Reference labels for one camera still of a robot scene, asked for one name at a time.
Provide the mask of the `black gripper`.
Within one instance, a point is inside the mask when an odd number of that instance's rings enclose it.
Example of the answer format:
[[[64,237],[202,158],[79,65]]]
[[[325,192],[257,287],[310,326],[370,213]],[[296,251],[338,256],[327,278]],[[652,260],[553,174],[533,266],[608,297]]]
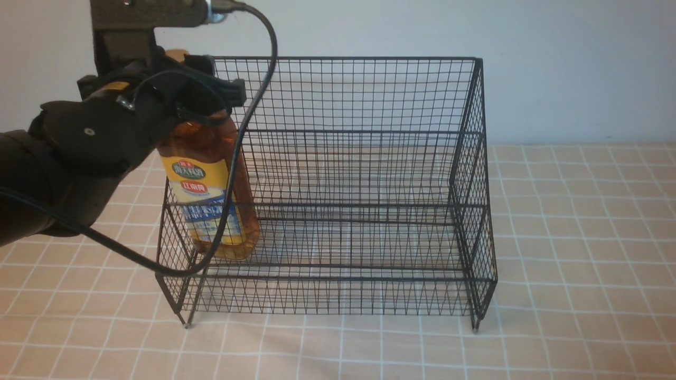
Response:
[[[183,75],[191,80],[183,88]],[[137,168],[183,122],[215,125],[247,100],[243,80],[216,80],[210,55],[140,59],[78,81],[80,101],[50,101],[29,128],[44,167],[121,176]]]

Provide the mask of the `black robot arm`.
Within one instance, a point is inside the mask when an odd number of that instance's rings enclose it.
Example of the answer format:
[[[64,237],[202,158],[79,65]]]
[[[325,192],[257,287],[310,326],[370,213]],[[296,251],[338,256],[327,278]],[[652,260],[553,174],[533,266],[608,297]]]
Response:
[[[2,133],[1,185],[87,227],[126,176],[178,125],[246,103],[246,82],[222,80],[215,59],[139,60],[78,80],[79,101],[49,101],[26,130]]]

